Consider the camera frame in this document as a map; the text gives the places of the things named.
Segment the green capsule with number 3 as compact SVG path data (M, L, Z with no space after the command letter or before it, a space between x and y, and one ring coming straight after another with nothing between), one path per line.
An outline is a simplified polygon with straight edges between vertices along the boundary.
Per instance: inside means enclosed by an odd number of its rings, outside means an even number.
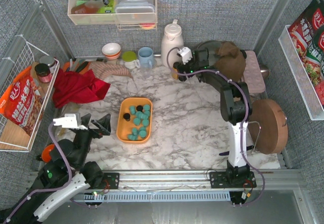
M141 124L141 119L135 117L135 118L133 119L133 123L134 123L135 126L139 126L139 125Z

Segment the green capsule number 3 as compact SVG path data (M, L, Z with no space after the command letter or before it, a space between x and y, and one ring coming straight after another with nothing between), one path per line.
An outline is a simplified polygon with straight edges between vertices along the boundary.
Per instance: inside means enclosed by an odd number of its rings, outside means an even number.
M143 106L143 109L144 109L145 111L150 111L151 107L150 107L149 104L145 104L145 105Z

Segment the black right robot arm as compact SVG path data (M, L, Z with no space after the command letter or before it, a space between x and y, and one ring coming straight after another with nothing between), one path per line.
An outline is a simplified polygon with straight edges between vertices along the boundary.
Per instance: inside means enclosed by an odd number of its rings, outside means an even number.
M210 66L207 48L191 51L188 47L174 47L168 53L173 51L176 51L181 61L170 65L167 60L167 65L178 80L185 81L196 76L200 82L211 85L220 93L221 116L229 125L230 139L226 182L232 184L248 178L250 166L247 161L247 127L252 106L247 84L235 82Z

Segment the black coffee capsule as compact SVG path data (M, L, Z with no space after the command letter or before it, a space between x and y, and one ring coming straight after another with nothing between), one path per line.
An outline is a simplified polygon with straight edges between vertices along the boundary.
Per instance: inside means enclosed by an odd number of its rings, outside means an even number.
M142 111L143 110L143 106L141 106L141 105L136 106L136 110L137 111Z

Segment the orange plastic storage basket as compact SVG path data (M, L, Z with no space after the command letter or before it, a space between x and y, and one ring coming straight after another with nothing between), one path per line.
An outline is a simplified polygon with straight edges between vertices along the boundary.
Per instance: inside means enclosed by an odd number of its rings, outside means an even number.
M119 109L117 138L123 143L144 144L151 134L153 105L145 97L129 97Z

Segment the green capsule late added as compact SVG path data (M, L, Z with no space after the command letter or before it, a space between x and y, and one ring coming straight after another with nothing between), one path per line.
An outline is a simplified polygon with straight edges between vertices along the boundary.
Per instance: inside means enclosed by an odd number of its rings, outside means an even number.
M137 134L129 134L128 140L136 141L136 140L138 140L138 135Z

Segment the green capsule top edge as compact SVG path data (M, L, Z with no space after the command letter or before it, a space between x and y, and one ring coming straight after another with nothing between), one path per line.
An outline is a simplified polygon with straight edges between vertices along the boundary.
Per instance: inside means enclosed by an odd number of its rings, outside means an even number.
M150 123L149 119L144 119L144 120L142 120L142 125L143 125L144 127L149 126L149 123Z

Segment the green capsule with chinese text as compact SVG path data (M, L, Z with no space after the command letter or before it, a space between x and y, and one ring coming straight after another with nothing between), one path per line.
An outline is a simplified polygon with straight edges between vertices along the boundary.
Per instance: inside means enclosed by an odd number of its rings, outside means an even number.
M137 111L136 113L135 113L135 115L136 115L136 117L137 118L142 118L142 115L143 115L143 112L141 112L141 111Z

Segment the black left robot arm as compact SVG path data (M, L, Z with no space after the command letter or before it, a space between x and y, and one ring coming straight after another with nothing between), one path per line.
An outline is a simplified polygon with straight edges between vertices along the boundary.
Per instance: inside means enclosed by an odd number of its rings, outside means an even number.
M87 189L107 193L114 185L99 165L86 158L93 139L111 134L110 114L92 120L91 114L77 116L77 125L69 130L74 140L54 142L50 160L38 172L24 196L12 208L1 211L1 223L43 223L66 201Z

